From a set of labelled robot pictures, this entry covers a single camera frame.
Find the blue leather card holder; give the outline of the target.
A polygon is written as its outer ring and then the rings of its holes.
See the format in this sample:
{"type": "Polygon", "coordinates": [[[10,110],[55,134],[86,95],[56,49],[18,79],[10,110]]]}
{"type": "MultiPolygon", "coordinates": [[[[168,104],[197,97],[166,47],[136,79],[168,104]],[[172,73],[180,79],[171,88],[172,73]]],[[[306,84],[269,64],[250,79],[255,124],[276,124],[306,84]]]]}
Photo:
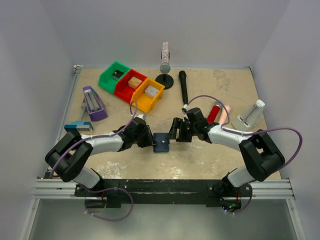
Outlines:
{"type": "Polygon", "coordinates": [[[156,145],[153,146],[154,153],[167,153],[170,151],[170,140],[167,139],[166,132],[156,132],[153,137],[156,140],[156,145]]]}

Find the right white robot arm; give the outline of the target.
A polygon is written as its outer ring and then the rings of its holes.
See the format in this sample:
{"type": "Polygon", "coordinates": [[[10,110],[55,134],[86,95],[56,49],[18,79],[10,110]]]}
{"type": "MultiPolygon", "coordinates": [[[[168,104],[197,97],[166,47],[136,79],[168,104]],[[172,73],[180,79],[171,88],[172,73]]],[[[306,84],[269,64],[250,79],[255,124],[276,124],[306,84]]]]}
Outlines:
{"type": "Polygon", "coordinates": [[[175,117],[166,139],[190,143],[194,136],[209,144],[223,145],[241,153],[244,166],[225,176],[222,189],[228,196],[234,196],[244,184],[263,182],[285,163],[283,154],[267,133],[262,130],[241,132],[224,128],[216,122],[208,123],[198,107],[185,111],[184,118],[175,117]]]}

